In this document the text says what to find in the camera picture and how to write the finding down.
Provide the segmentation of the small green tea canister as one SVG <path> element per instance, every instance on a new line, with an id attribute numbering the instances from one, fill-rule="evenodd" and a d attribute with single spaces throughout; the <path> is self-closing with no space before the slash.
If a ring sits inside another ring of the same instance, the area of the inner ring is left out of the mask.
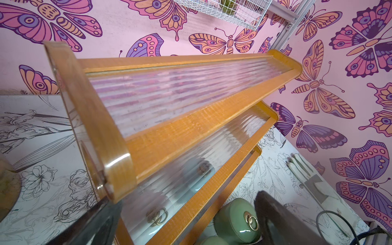
<path id="1" fill-rule="evenodd" d="M 255 208 L 237 198 L 223 206 L 213 219 L 215 231 L 230 245 L 253 244 L 261 238 Z"/>

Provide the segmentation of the blue canister bottom shelf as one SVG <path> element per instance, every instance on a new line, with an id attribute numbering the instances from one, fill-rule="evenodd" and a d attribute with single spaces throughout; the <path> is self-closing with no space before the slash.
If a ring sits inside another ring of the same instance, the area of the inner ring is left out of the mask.
<path id="1" fill-rule="evenodd" d="M 205 158 L 191 158 L 186 163 L 185 176 L 180 178 L 180 188 L 173 195 L 176 204 L 185 204 L 216 173 Z"/>

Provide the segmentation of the wooden three-tier shelf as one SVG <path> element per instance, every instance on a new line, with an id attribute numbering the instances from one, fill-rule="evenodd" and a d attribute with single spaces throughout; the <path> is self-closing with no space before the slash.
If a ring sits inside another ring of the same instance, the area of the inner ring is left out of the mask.
<path id="1" fill-rule="evenodd" d="M 302 65 L 265 54 L 78 59 L 45 50 L 99 201 L 162 192 L 165 224 L 145 245 L 192 245 L 261 155 L 278 121 L 264 98 L 297 78 Z M 185 204 L 173 198 L 191 158 L 216 173 Z M 119 218 L 113 242 L 135 245 Z"/>

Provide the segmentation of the white canister bottom shelf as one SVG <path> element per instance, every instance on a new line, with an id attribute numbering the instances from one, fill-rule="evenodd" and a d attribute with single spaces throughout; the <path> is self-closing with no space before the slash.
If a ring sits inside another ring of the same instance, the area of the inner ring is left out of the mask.
<path id="1" fill-rule="evenodd" d="M 162 192 L 133 192 L 123 199 L 121 218 L 136 245 L 146 244 L 165 224 L 170 204 Z"/>

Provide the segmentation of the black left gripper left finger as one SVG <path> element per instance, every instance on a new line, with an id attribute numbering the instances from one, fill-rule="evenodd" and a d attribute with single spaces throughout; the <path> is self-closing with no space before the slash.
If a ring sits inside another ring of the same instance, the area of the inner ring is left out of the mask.
<path id="1" fill-rule="evenodd" d="M 107 197 L 101 199 L 71 226 L 48 242 L 49 245 L 111 245 L 122 211 Z"/>

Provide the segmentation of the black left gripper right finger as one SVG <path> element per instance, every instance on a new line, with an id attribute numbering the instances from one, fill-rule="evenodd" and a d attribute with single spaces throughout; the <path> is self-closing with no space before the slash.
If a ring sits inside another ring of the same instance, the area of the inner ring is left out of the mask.
<path id="1" fill-rule="evenodd" d="M 261 229 L 257 245 L 328 244 L 267 192 L 258 192 L 254 207 Z"/>

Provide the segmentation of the white grey work glove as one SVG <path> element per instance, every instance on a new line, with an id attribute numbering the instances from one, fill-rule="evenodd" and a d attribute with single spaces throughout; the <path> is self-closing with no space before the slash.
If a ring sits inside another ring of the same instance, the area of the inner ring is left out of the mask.
<path id="1" fill-rule="evenodd" d="M 320 205 L 327 204 L 328 199 L 339 200 L 334 189 L 300 154 L 291 154 L 287 166 Z"/>

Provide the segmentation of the clear vase with plants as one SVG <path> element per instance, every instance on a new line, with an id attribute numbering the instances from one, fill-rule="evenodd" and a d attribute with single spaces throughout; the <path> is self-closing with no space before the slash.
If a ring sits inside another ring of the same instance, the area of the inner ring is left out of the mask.
<path id="1" fill-rule="evenodd" d="M 1 222 L 13 209 L 20 192 L 20 174 L 1 153 Z"/>

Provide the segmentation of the small plant in basket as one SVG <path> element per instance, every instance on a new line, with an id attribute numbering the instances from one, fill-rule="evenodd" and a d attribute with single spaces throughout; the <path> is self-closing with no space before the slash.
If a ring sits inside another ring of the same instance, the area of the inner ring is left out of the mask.
<path id="1" fill-rule="evenodd" d="M 224 14 L 227 15 L 235 15 L 237 10 L 237 2 L 236 0 L 220 0 L 219 1 L 221 10 Z"/>

